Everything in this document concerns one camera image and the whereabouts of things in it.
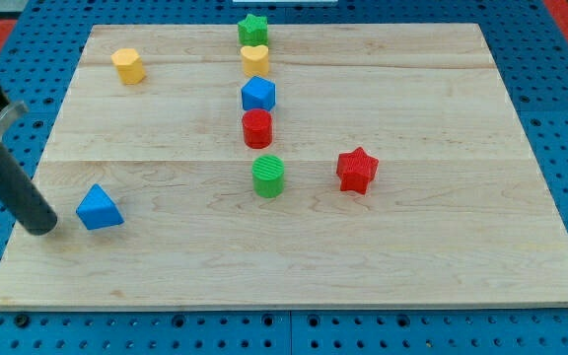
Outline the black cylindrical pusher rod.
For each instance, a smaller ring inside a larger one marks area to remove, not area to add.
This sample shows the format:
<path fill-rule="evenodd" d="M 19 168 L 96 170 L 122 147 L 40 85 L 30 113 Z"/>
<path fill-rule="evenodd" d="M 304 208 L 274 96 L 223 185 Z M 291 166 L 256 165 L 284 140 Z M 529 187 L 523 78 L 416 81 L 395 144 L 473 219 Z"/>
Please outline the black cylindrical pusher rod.
<path fill-rule="evenodd" d="M 0 201 L 31 235 L 44 235 L 57 224 L 52 207 L 3 144 L 0 144 Z"/>

